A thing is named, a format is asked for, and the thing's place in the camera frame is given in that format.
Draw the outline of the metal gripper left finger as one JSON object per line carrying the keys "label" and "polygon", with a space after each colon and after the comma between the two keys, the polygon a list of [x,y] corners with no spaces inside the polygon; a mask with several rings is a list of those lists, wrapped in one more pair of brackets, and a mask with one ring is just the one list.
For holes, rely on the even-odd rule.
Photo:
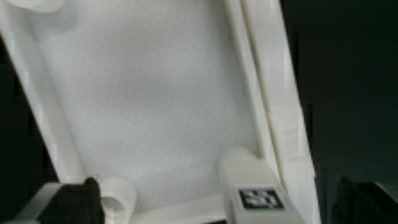
{"label": "metal gripper left finger", "polygon": [[10,224],[104,224],[99,183],[46,183],[10,219]]}

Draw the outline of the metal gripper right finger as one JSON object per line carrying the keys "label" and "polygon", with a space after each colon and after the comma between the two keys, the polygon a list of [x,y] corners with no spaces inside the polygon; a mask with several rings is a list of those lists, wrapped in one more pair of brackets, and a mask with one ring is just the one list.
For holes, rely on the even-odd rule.
{"label": "metal gripper right finger", "polygon": [[332,224],[398,224],[398,201],[374,182],[337,183]]}

